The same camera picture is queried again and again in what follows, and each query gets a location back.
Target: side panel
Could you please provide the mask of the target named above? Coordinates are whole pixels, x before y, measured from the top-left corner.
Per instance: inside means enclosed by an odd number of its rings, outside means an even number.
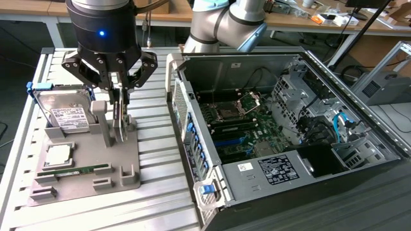
[[[242,203],[221,211],[205,231],[223,231],[242,224],[259,220],[279,212],[307,205],[334,195],[342,195],[359,186],[377,174],[387,172],[402,160],[391,161],[373,168],[347,174],[317,184],[310,184],[262,199]]]

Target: blue cable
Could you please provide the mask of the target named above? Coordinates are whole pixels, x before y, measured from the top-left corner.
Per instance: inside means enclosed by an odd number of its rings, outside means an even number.
[[[334,118],[333,118],[334,130],[335,130],[335,133],[337,133],[338,142],[341,143],[342,140],[341,140],[341,132],[339,132],[339,116],[343,117],[345,122],[350,121],[351,123],[354,123],[354,121],[350,120],[350,119],[347,118],[347,115],[346,115],[345,112],[339,112],[339,113],[334,116]]]

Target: blue latch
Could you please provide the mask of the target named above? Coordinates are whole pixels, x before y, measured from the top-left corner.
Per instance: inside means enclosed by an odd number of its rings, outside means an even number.
[[[190,123],[190,124],[187,125],[187,131],[191,131],[193,126],[194,126],[194,124],[193,124],[193,123]]]
[[[206,195],[206,194],[213,194],[217,192],[217,189],[214,187],[213,184],[209,184],[209,185],[202,185],[201,186],[201,194],[202,195]]]
[[[33,97],[35,103],[38,103],[38,100],[37,100],[35,95],[34,95],[34,82],[29,82],[29,83],[26,84],[26,88],[27,88],[26,92],[27,92],[29,95]]]
[[[53,90],[53,83],[38,83],[37,90]]]

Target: white cable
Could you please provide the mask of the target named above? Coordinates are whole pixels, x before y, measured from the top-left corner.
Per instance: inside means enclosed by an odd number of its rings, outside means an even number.
[[[15,139],[13,139],[11,141],[6,142],[4,144],[0,145],[0,148],[3,148],[6,145],[9,145],[11,142],[14,142]]]

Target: hard drive label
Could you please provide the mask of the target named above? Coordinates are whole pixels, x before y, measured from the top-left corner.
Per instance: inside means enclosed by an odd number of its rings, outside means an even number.
[[[299,178],[298,173],[286,155],[258,161],[269,183],[275,185]]]
[[[89,127],[87,117],[82,107],[57,108],[51,112],[63,130]]]

